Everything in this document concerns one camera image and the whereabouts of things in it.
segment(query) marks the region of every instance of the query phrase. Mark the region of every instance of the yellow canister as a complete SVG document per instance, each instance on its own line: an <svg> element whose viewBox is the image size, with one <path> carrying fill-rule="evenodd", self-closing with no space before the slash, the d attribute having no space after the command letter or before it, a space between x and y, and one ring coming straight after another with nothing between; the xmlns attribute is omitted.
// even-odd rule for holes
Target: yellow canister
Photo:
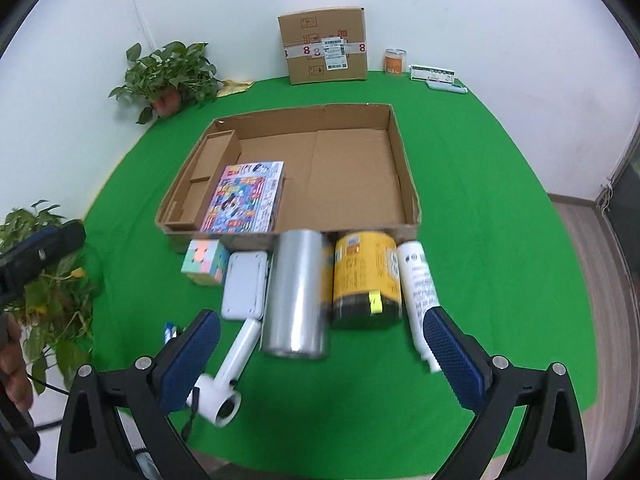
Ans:
<svg viewBox="0 0 640 480"><path fill-rule="evenodd" d="M376 231L338 240L334 263L336 328L382 328L400 321L398 254L393 238Z"/></svg>

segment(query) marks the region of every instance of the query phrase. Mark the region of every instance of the pastel cube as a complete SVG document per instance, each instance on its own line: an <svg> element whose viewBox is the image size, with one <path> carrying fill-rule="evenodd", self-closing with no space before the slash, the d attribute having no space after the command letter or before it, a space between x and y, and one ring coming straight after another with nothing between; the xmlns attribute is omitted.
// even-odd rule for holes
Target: pastel cube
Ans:
<svg viewBox="0 0 640 480"><path fill-rule="evenodd" d="M182 273L199 285L222 285L230 253L219 240L192 240Z"/></svg>

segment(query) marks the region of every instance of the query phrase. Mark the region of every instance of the black cable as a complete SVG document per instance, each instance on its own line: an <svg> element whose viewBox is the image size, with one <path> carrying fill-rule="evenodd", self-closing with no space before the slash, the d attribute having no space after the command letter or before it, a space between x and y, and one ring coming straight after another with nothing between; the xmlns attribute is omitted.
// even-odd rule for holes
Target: black cable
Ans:
<svg viewBox="0 0 640 480"><path fill-rule="evenodd" d="M24 434L29 434L32 431L47 431L53 430L58 426L62 426L62 420L55 420L53 422L47 422L46 424L40 424L38 426L34 426L33 428L22 428L18 431L7 431L6 436L8 438L16 438L18 436L23 436Z"/></svg>
<svg viewBox="0 0 640 480"><path fill-rule="evenodd" d="M200 404L200 389L198 387L193 389L193 393L191 395L191 415L189 416L189 420L182 428L180 432L180 437L183 441L187 442L189 437L191 436L191 430L193 429L193 419L196 418L198 414L198 406Z"/></svg>
<svg viewBox="0 0 640 480"><path fill-rule="evenodd" d="M52 386L51 384L46 383L45 381L41 381L39 379L36 379L31 374L27 374L27 377L30 378L34 383L38 383L38 384L44 386L45 388L48 388L49 390L53 390L54 392L58 392L59 394L63 394L63 395L66 395L66 396L68 396L68 394L69 394L69 392L66 392L65 390L62 390L57 386Z"/></svg>

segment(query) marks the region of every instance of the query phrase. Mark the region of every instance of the green tablecloth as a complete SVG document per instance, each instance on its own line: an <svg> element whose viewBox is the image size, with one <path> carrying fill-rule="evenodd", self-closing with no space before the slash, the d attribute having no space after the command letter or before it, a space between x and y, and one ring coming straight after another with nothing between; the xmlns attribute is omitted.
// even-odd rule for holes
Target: green tablecloth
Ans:
<svg viewBox="0 0 640 480"><path fill-rule="evenodd" d="M582 410L596 396L590 307L571 242L542 186L498 121L473 95L431 91L370 73L363 82L292 87L286 78L157 122L116 168L86 218L95 301L95 363L127 367L162 346L222 291L180 274L154 225L185 156L215 117L325 103L390 103L422 204L424 244L443 306L489 354L516 365L566 364ZM207 365L215 375L239 322L222 323ZM405 324L332 332L322 362L258 351L238 384L240 411L219 430L199 418L190 444L239 465L316 478L397 478L435 472L472 415L442 374L418 360ZM516 411L498 454L508 451ZM172 416L176 425L185 413Z"/></svg>

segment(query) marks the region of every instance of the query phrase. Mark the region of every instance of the potted plant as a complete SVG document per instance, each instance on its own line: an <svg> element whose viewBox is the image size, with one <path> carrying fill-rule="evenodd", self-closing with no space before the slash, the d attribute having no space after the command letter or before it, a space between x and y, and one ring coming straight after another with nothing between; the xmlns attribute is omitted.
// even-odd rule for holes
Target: potted plant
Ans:
<svg viewBox="0 0 640 480"><path fill-rule="evenodd" d="M173 41L140 57L142 47L136 43L127 50L133 66L124 74L125 83L111 90L109 97L119 100L129 94L146 98L149 106L142 110L137 124L149 122L154 110L160 117L170 117L180 111L182 102L215 99L219 81L214 77L216 67L204 57L206 46Z"/></svg>
<svg viewBox="0 0 640 480"><path fill-rule="evenodd" d="M46 200L31 205L32 210L14 209L0 224L0 254L50 225L59 226L63 217L52 211L57 204L43 207ZM56 355L58 368L69 388L78 368L90 360L82 349L91 343L93 287L78 264L78 254L70 254L45 269L24 287L24 297L5 307L27 329L24 354L33 364L31 375L46 382L47 356ZM38 394L44 386L34 382Z"/></svg>

